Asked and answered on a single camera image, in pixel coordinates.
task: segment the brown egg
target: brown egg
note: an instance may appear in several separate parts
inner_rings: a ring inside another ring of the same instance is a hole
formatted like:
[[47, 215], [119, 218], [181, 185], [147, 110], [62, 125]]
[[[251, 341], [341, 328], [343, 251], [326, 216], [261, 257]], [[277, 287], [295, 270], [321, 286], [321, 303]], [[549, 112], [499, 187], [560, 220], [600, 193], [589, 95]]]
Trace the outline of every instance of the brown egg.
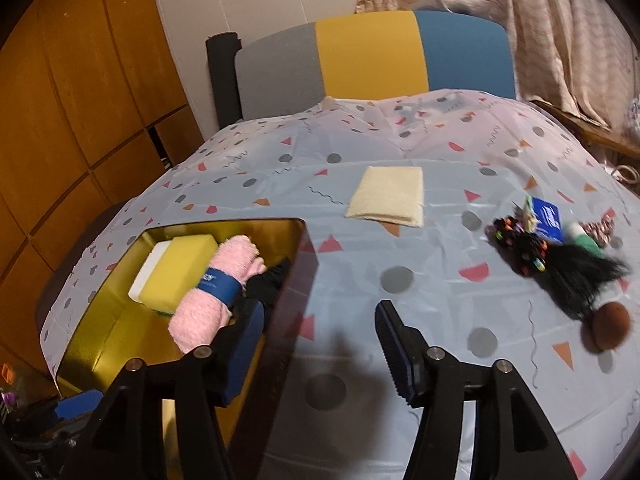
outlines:
[[631, 332], [631, 316], [622, 303], [605, 303], [594, 313], [591, 331], [599, 348], [613, 350], [619, 347]]

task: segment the wall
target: wall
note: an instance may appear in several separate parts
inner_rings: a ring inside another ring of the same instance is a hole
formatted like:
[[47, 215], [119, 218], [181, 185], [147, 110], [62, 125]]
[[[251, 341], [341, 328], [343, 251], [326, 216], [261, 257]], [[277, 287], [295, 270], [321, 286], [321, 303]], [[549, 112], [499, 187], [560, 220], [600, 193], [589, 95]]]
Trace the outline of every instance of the wall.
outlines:
[[0, 348], [47, 374], [38, 297], [110, 204], [201, 142], [154, 0], [35, 0], [0, 50]]
[[249, 44], [284, 28], [350, 14], [356, 0], [156, 0], [182, 86], [200, 130], [218, 130], [204, 42], [237, 32]]

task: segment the pink patterned fabric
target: pink patterned fabric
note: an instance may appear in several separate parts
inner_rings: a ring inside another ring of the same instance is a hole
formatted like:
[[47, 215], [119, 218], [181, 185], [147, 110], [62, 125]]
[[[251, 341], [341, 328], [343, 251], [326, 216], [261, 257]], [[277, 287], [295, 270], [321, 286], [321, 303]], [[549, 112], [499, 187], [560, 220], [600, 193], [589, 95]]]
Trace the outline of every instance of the pink patterned fabric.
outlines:
[[[244, 235], [234, 236], [221, 244], [209, 267], [222, 270], [242, 286], [250, 277], [266, 270], [263, 259], [258, 257], [258, 248]], [[229, 309], [218, 298], [192, 288], [171, 318], [169, 333], [178, 348], [187, 354], [197, 346], [210, 344], [229, 318]]]

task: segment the sponge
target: sponge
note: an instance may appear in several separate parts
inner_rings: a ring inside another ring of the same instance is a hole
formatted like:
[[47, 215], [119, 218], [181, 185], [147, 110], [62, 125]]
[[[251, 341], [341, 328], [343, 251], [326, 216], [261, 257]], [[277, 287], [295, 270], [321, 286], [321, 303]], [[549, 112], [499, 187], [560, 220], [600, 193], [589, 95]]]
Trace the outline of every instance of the sponge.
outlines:
[[172, 315], [187, 291], [198, 284], [217, 248], [211, 235], [172, 239], [142, 286], [139, 303]]

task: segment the silver bolt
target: silver bolt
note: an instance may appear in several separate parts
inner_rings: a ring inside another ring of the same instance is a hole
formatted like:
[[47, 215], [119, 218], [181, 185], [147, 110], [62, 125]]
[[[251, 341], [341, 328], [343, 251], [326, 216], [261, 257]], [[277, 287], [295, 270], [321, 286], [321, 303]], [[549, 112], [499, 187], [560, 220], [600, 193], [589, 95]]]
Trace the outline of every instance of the silver bolt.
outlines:
[[211, 353], [211, 347], [209, 346], [198, 346], [193, 351], [193, 355], [195, 355], [198, 359], [206, 359], [211, 355]]
[[129, 370], [129, 372], [137, 372], [138, 370], [140, 370], [140, 368], [142, 368], [142, 365], [144, 363], [145, 362], [142, 359], [134, 357], [133, 359], [129, 359], [127, 361], [127, 364], [125, 364], [124, 366], [127, 370]]
[[440, 348], [439, 346], [432, 346], [427, 350], [427, 355], [436, 361], [440, 361], [444, 359], [444, 356], [447, 355], [446, 352]]
[[500, 359], [496, 362], [495, 367], [498, 368], [503, 374], [508, 374], [513, 370], [513, 365], [507, 361], [507, 359]]

